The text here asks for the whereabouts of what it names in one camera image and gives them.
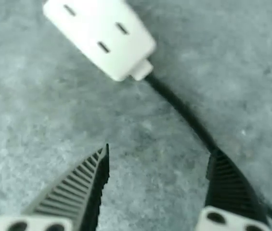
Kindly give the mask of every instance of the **white outlet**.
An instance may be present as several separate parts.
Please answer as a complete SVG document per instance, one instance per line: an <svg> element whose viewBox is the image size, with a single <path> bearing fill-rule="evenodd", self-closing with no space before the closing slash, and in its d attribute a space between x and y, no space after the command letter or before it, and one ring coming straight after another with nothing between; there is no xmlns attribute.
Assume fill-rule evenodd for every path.
<svg viewBox="0 0 272 231"><path fill-rule="evenodd" d="M44 14L113 80L152 71L147 58L156 42L124 0L48 0Z"/></svg>

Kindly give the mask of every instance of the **black cable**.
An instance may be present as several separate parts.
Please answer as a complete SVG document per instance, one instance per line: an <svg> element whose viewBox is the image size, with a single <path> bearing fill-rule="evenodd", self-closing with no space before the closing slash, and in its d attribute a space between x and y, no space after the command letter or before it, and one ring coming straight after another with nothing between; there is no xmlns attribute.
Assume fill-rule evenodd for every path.
<svg viewBox="0 0 272 231"><path fill-rule="evenodd" d="M194 130L202 143L206 146L211 154L215 154L220 150L210 133L201 124L190 107L184 103L177 95L171 91L171 89L158 80L153 73L145 78L146 82L165 100L170 103L173 108L185 119L189 126ZM272 205L261 201L267 210L267 215L272 218Z"/></svg>
<svg viewBox="0 0 272 231"><path fill-rule="evenodd" d="M192 127L197 136L206 146L211 154L219 150L212 136L200 123L198 118L194 115L192 110L185 104L178 96L176 96L164 83L159 81L153 73L145 78L150 86L163 98L165 98L174 109L185 119L185 121Z"/></svg>

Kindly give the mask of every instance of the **screw hole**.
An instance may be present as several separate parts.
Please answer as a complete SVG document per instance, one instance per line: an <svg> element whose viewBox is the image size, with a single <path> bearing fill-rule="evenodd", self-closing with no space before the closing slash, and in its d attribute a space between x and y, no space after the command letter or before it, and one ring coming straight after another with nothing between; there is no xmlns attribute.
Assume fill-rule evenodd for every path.
<svg viewBox="0 0 272 231"><path fill-rule="evenodd" d="M64 226L60 224L54 224L49 226L46 231L64 231Z"/></svg>
<svg viewBox="0 0 272 231"><path fill-rule="evenodd" d="M207 215L207 218L210 219L211 221L218 223L218 224L225 224L226 223L225 218L218 213L209 213Z"/></svg>
<svg viewBox="0 0 272 231"><path fill-rule="evenodd" d="M71 16L76 16L76 13L75 13L75 11L72 9L72 8L70 8L68 5L64 5L64 8L67 10L67 12L71 15Z"/></svg>
<svg viewBox="0 0 272 231"><path fill-rule="evenodd" d="M105 53L109 53L110 52L110 50L106 47L106 45L103 42L98 42L97 44L102 48L102 50Z"/></svg>
<svg viewBox="0 0 272 231"><path fill-rule="evenodd" d="M116 26L122 31L124 35L128 35L128 31L125 29L125 27L121 23L116 23Z"/></svg>
<svg viewBox="0 0 272 231"><path fill-rule="evenodd" d="M246 231L263 231L262 229L260 229L259 227L257 226L254 226L254 225L248 225L246 227Z"/></svg>
<svg viewBox="0 0 272 231"><path fill-rule="evenodd" d="M8 231L25 231L26 228L27 228L27 224L23 221L20 221L11 225Z"/></svg>

